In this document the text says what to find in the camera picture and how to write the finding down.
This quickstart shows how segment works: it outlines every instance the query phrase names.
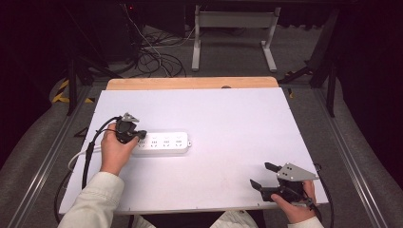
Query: person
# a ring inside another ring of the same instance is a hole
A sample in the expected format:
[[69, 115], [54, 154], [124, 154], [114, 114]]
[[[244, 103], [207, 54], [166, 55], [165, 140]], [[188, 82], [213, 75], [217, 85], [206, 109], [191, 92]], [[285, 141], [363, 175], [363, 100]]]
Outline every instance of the person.
[[[63, 216], [58, 227], [110, 227], [113, 212], [118, 207], [124, 190], [124, 182], [119, 174], [128, 162], [132, 149], [139, 138], [122, 144], [115, 135], [115, 123], [111, 123], [104, 133], [101, 141], [102, 163], [100, 171], [95, 174], [86, 188], [82, 190], [73, 206]], [[303, 183], [306, 194], [315, 200], [315, 187], [312, 181]], [[272, 200], [281, 208], [293, 228], [323, 227], [317, 219], [315, 212], [307, 207], [294, 206], [281, 196], [273, 194]], [[253, 219], [245, 212], [227, 211], [214, 222], [212, 228], [221, 227], [258, 227]], [[154, 228], [150, 222], [137, 217], [136, 228]]]

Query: white metal frame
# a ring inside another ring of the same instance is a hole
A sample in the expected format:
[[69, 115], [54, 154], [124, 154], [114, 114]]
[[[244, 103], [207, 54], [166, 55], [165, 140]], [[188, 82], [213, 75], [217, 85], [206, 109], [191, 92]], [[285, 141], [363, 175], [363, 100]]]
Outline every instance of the white metal frame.
[[200, 11], [195, 10], [195, 44], [193, 46], [192, 70], [198, 71], [201, 56], [200, 28], [269, 28], [267, 39], [261, 41], [261, 47], [271, 72], [277, 67], [270, 51], [280, 8], [274, 12], [231, 12], [231, 11]]

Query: power strip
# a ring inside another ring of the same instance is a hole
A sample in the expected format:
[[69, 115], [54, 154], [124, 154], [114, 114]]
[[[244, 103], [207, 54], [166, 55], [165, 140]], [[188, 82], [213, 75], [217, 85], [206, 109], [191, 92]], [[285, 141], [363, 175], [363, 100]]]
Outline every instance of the power strip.
[[135, 156], [180, 156], [191, 146], [186, 132], [148, 132], [133, 150]]

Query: white sleeve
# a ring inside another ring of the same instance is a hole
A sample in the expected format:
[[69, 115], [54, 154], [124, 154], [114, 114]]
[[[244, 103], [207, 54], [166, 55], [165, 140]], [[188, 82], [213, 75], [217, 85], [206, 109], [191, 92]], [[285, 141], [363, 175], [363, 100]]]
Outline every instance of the white sleeve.
[[124, 187], [122, 179], [113, 174], [95, 174], [58, 227], [110, 227]]
[[288, 228], [323, 228], [323, 225], [317, 217], [313, 217], [299, 223], [288, 224]]

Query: white tabletop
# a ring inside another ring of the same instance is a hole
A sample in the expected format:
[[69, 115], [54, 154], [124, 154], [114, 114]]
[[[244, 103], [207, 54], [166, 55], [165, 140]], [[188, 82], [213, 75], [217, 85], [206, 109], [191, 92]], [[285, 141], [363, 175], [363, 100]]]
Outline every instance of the white tabletop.
[[[125, 190], [117, 214], [267, 209], [250, 179], [277, 187], [264, 163], [293, 163], [316, 173], [281, 88], [107, 90], [97, 103], [83, 150], [95, 131], [129, 112], [137, 130], [188, 133], [192, 146], [179, 157], [132, 157], [121, 172]], [[96, 141], [99, 145], [102, 135]], [[70, 178], [60, 213], [81, 191], [85, 157]], [[99, 170], [94, 153], [88, 179]], [[328, 202], [315, 180], [317, 202]]]

